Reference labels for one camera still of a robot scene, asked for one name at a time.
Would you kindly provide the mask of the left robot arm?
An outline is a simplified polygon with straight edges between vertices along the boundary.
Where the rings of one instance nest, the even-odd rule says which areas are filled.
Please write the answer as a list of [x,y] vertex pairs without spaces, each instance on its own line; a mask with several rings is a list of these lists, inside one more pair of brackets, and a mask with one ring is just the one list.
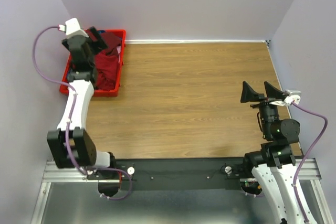
[[65,111],[54,131],[47,133],[47,143],[58,168],[75,168],[87,175],[88,167],[98,167],[104,179],[116,175],[116,166],[111,163],[109,153],[99,152],[86,131],[89,103],[94,94],[98,72],[95,56],[107,48],[94,27],[89,31],[93,38],[80,25],[61,25],[60,31],[66,34],[62,44],[71,54],[67,82],[69,89]]

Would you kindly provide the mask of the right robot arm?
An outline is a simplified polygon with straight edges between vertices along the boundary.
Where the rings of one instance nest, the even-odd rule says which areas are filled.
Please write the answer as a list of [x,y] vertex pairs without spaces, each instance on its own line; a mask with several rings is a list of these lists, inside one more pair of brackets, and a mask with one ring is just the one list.
[[245,154],[241,171],[257,179],[276,223],[316,223],[298,179],[304,161],[297,163],[291,148],[299,142],[300,123],[282,120],[278,112],[280,106],[298,105],[301,93],[281,91],[269,82],[264,86],[265,94],[256,92],[246,81],[242,83],[240,101],[258,109],[258,124],[266,142],[259,151]]

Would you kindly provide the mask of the red t-shirt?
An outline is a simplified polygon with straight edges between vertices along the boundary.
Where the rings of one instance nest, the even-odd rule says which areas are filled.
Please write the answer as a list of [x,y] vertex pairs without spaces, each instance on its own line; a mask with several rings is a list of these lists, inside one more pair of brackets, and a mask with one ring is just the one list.
[[96,86],[99,90],[113,90],[115,88],[119,70],[118,56],[104,56],[97,54],[95,57],[98,72]]

